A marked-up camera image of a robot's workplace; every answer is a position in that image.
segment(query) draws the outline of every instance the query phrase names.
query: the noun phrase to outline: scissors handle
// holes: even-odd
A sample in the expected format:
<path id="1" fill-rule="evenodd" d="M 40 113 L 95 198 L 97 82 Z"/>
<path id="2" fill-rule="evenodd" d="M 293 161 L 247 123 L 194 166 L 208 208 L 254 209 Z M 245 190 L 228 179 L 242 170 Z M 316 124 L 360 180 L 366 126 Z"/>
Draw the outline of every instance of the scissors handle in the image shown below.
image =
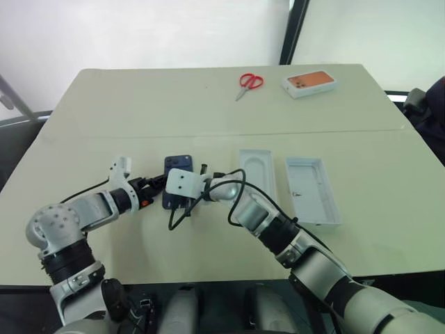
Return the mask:
<path id="1" fill-rule="evenodd" d="M 252 73 L 243 74 L 239 78 L 239 84 L 241 85 L 241 87 L 247 89 L 258 88 L 263 84 L 263 82 L 264 82 L 263 78 Z"/>

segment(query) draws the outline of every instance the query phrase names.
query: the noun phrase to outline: white plastic tray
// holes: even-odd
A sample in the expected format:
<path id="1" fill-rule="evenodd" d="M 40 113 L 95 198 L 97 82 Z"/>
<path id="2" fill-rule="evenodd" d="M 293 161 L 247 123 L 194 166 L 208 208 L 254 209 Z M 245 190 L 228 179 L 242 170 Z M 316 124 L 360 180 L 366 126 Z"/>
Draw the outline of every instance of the white plastic tray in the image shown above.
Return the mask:
<path id="1" fill-rule="evenodd" d="M 240 167 L 246 181 L 259 187 L 277 200 L 272 153 L 267 150 L 239 150 Z"/>
<path id="2" fill-rule="evenodd" d="M 286 158 L 287 180 L 298 222 L 315 226 L 341 224 L 326 170 L 318 158 Z"/>

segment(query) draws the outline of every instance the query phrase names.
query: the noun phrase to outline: red scissors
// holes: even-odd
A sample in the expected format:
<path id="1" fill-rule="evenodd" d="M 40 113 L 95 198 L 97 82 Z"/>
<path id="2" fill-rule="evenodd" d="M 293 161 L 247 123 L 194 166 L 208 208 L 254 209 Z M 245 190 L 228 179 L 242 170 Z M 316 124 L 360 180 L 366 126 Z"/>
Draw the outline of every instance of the red scissors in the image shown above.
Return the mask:
<path id="1" fill-rule="evenodd" d="M 241 86 L 241 90 L 239 94 L 236 96 L 235 101 L 238 101 L 242 98 L 242 96 L 247 92 L 248 90 L 259 88 L 263 85 L 264 80 L 258 75 L 252 74 L 252 73 L 245 73 L 241 75 L 239 78 L 239 84 Z"/>

